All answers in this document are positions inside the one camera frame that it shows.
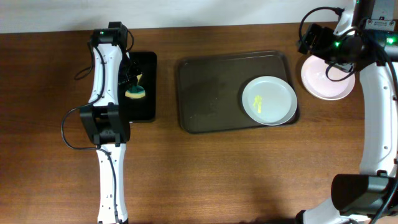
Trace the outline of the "pink round plate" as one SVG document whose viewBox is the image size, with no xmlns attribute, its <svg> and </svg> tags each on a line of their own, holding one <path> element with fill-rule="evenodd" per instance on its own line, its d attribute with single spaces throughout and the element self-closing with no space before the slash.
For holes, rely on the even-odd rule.
<svg viewBox="0 0 398 224">
<path fill-rule="evenodd" d="M 327 63 L 313 55 L 304 61 L 301 68 L 301 79 L 306 90 L 322 100 L 340 100 L 348 96 L 356 83 L 355 76 L 352 75 L 340 82 L 333 82 L 330 78 L 339 80 L 347 76 L 347 73 L 331 67 L 327 77 L 327 68 Z"/>
</svg>

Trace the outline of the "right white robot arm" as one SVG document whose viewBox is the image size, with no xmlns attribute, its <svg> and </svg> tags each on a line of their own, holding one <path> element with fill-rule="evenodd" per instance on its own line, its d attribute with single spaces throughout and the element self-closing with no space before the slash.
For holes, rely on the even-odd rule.
<svg viewBox="0 0 398 224">
<path fill-rule="evenodd" d="M 350 78 L 364 95 L 364 151 L 358 174 L 338 174 L 328 200 L 295 217 L 298 224 L 375 223 L 397 215 L 397 31 L 394 1 L 350 1 L 334 7 L 334 29 L 311 24 L 298 51 Z"/>
</svg>

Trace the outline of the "light blue round plate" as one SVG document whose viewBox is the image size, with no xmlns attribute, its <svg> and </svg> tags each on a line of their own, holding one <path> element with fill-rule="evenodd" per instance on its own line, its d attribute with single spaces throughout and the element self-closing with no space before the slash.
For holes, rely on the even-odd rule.
<svg viewBox="0 0 398 224">
<path fill-rule="evenodd" d="M 263 76 L 243 89 L 241 101 L 246 114 L 266 126 L 279 126 L 292 119 L 298 108 L 294 89 L 283 79 Z"/>
</svg>

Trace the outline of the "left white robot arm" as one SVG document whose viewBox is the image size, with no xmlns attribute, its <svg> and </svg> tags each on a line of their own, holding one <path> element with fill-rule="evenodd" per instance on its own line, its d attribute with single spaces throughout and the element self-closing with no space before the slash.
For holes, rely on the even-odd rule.
<svg viewBox="0 0 398 224">
<path fill-rule="evenodd" d="M 119 96 L 136 84 L 142 72 L 130 58 L 131 32 L 122 22 L 110 22 L 90 37 L 95 66 L 89 102 L 80 109 L 83 127 L 99 161 L 100 205 L 98 223 L 127 223 L 123 162 L 130 138 L 127 110 Z"/>
</svg>

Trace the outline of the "green and yellow sponge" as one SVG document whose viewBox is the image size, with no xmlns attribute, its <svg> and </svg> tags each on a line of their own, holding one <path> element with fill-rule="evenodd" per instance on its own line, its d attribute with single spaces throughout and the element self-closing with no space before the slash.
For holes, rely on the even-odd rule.
<svg viewBox="0 0 398 224">
<path fill-rule="evenodd" d="M 145 89 L 140 86 L 140 80 L 142 78 L 142 74 L 136 76 L 133 78 L 132 82 L 128 85 L 127 90 L 125 91 L 125 96 L 127 98 L 136 100 L 136 99 L 141 99 L 146 96 L 146 91 Z"/>
</svg>

